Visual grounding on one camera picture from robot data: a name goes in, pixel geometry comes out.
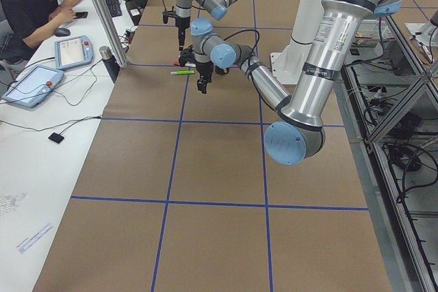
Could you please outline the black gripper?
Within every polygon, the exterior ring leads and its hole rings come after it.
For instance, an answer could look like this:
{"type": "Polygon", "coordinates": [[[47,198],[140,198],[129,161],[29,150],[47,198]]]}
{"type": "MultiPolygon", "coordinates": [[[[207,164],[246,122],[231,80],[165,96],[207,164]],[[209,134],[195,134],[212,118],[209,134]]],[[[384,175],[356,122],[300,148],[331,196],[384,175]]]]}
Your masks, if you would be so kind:
{"type": "Polygon", "coordinates": [[[179,46],[184,46],[185,45],[186,30],[187,30],[187,27],[178,27],[179,46]]]}
{"type": "Polygon", "coordinates": [[[196,62],[196,70],[199,73],[199,79],[196,82],[197,89],[202,94],[206,94],[207,85],[208,83],[211,83],[211,78],[214,71],[214,64],[211,61],[196,62]]]}

